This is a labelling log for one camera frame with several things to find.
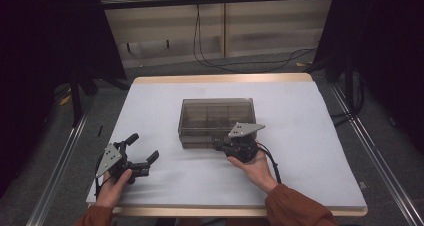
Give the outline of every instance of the metal rail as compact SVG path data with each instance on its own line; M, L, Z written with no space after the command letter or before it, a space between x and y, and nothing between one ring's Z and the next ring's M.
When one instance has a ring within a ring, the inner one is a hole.
M332 86L332 90L343 111L347 113L349 111L349 107L345 102L345 95L343 94L343 91L339 86L334 85ZM355 116L350 120L350 123L408 224L411 226L424 225L424 221L414 205L414 202L399 183L390 167L387 165L361 120Z
M246 3L263 1L283 1L283 0L117 0L105 1L100 4L82 4L69 6L74 9L129 9L129 8L149 8L183 5L221 4L221 3Z
M56 195L56 192L59 188L60 182L62 181L63 175L65 173L66 167L69 163L69 160L74 151L75 145L78 142L78 139L81 135L81 132L84 128L85 122L87 121L87 114L90 111L94 98L90 97L88 100L87 106L85 108L85 113L82 115L79 123L74 127L69 135L68 141L63 148L62 154L59 157L59 160L56 164L56 167L53 170L52 175L44 188L44 191L41 197L38 199L37 204L32 211L27 226L41 226L46 219L47 213L53 203L53 199Z

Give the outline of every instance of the wooden table edge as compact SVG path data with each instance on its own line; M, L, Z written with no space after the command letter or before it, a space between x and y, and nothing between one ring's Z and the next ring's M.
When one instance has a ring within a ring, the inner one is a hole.
M133 84L145 83L226 83L226 82L312 82L307 73L223 74L138 77Z
M333 208L330 209L334 216L361 217L368 213L367 207L358 208ZM265 208L180 208L180 207L116 207L116 216L140 217L248 217L265 218Z

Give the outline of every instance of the sleeve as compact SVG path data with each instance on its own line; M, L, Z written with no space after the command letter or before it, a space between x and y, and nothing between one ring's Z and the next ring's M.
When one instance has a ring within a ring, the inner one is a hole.
M100 206L91 206L78 220L75 226L110 226L112 222L112 209Z
M283 184L268 194L265 206L272 226L337 225L326 207Z

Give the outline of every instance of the human hand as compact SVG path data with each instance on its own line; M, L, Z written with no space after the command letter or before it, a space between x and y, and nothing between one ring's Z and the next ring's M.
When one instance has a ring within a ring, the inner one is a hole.
M258 151L256 157L246 164L240 162L238 159L232 156L228 157L227 159L234 166L243 170L249 180L266 193L269 193L278 185L277 181L274 179L271 171L269 170L268 162L264 152Z
M121 198L122 189L131 177L132 170L127 169L117 182L108 171L103 175L103 185L94 205L114 209Z

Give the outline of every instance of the white table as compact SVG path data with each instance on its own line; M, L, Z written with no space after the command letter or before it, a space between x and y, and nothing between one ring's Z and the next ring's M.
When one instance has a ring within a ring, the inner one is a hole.
M183 149L178 121L184 98L253 98L257 139L279 164L282 181L328 207L335 216L367 213L325 102L308 74L201 75L137 78L111 136L129 160L160 157L150 176L125 188L115 209L122 216L265 217L265 193L222 152ZM94 203L92 187L87 202Z

